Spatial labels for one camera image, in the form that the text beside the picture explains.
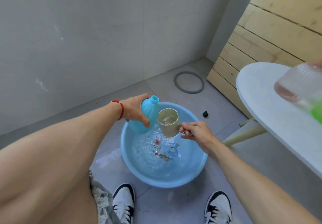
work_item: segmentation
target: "hand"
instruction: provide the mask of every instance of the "hand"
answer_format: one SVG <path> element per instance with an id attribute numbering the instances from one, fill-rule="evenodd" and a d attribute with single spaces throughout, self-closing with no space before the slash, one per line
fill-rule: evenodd
<path id="1" fill-rule="evenodd" d="M 211 153 L 212 146 L 218 141 L 207 124 L 203 121 L 184 122 L 182 127 L 180 127 L 179 132 L 184 133 L 184 135 L 181 135 L 182 138 L 196 141 L 199 147 L 207 154 Z"/>
<path id="2" fill-rule="evenodd" d="M 141 103 L 143 100 L 150 98 L 148 94 L 141 94 L 139 96 L 131 97 L 126 100 L 120 101 L 124 106 L 123 118 L 133 121 L 140 121 L 147 128 L 150 127 L 150 120 L 145 117 L 141 111 Z"/>

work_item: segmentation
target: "black and white sneaker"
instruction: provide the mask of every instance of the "black and white sneaker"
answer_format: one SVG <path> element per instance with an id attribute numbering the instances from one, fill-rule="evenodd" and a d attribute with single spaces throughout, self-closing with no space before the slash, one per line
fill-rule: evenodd
<path id="1" fill-rule="evenodd" d="M 207 200 L 204 210 L 205 224 L 229 224 L 232 220 L 228 196 L 221 191 L 214 192 Z"/>
<path id="2" fill-rule="evenodd" d="M 113 209 L 124 224 L 133 224 L 135 193 L 129 183 L 120 185 L 113 194 Z"/>

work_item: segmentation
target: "water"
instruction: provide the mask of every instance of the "water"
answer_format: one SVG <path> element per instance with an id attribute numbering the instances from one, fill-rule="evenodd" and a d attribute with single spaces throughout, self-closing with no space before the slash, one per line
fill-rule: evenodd
<path id="1" fill-rule="evenodd" d="M 135 134 L 132 152 L 137 170 L 146 176 L 163 179 L 173 178 L 176 172 L 184 170 L 192 156 L 192 141 L 184 140 L 180 135 L 164 137 L 158 124 L 146 134 Z"/>

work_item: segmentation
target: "blue toy figure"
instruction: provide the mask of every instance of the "blue toy figure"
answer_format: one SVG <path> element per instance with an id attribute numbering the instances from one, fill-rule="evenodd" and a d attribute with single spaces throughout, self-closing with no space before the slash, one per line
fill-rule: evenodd
<path id="1" fill-rule="evenodd" d="M 170 156 L 172 156 L 172 157 L 178 156 L 178 150 L 177 150 L 178 146 L 180 146 L 180 145 L 175 144 L 174 147 L 170 147 L 169 152 L 168 152 Z"/>

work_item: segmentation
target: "wooden board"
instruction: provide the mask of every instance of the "wooden board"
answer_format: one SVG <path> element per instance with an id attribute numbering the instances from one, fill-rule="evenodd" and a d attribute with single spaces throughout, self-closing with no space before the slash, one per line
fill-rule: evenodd
<path id="1" fill-rule="evenodd" d="M 221 75 L 227 82 L 236 87 L 236 78 L 239 73 L 237 69 L 232 67 L 229 63 L 218 57 L 213 69 Z"/>
<path id="2" fill-rule="evenodd" d="M 241 101 L 237 89 L 234 88 L 229 82 L 222 78 L 215 70 L 211 69 L 207 80 L 211 82 L 224 96 L 227 97 L 241 112 L 248 118 L 252 118 L 251 113 L 248 112 L 243 102 Z"/>
<path id="3" fill-rule="evenodd" d="M 251 3 L 322 33 L 322 0 L 251 0 Z"/>
<path id="4" fill-rule="evenodd" d="M 322 57 L 322 35 L 252 4 L 238 24 L 304 61 L 315 62 Z"/>
<path id="5" fill-rule="evenodd" d="M 228 42 L 258 62 L 278 63 L 290 67 L 303 63 L 295 56 L 238 25 Z"/>
<path id="6" fill-rule="evenodd" d="M 226 43 L 219 56 L 239 71 L 244 66 L 256 62 L 256 60 L 244 54 L 239 49 L 232 46 L 230 43 Z"/>

